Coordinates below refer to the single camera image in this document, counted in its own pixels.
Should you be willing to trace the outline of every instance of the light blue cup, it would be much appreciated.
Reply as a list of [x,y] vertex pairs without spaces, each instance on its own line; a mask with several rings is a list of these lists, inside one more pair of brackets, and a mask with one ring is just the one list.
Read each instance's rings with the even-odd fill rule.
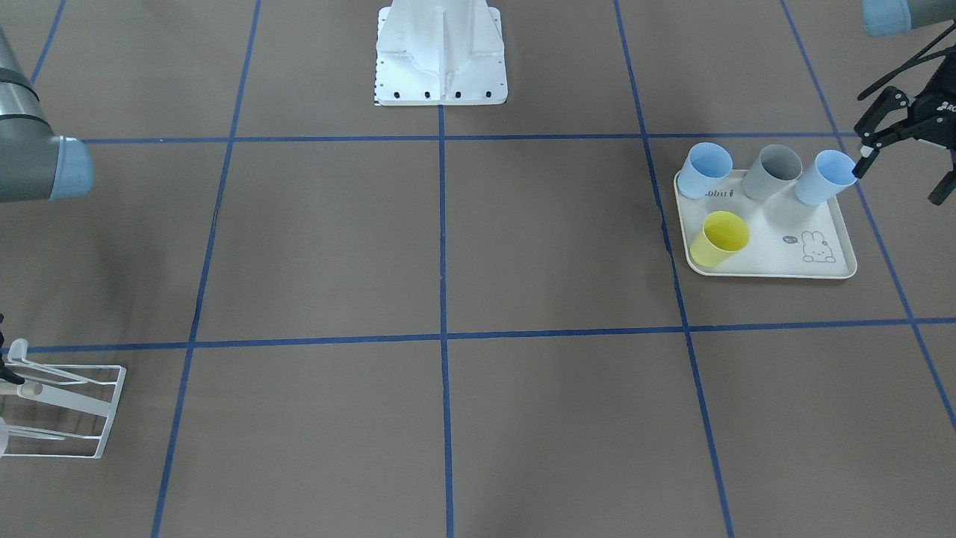
[[796,180],[793,193],[804,204],[818,206],[857,182],[853,175],[855,164],[841,151],[820,151],[810,169]]
[[677,190],[693,200],[703,198],[732,169],[733,160],[726,149],[710,142],[701,142],[687,153],[684,167],[677,176]]

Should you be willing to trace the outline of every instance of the plastic cup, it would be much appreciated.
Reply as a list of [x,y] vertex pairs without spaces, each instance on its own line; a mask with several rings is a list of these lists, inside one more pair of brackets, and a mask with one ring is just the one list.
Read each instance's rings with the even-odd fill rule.
[[793,193],[804,204],[818,206],[857,182],[853,175],[855,164],[841,151],[820,151],[810,169],[796,180]]
[[690,257],[702,267],[713,267],[742,251],[750,242],[750,228],[731,212],[714,212],[690,242]]
[[687,153],[684,167],[677,176],[677,190],[693,200],[703,198],[732,169],[733,160],[726,149],[710,142],[701,142]]
[[800,156],[792,149],[780,144],[764,147],[753,161],[753,166],[744,174],[741,185],[748,198],[758,202],[787,187],[803,173]]

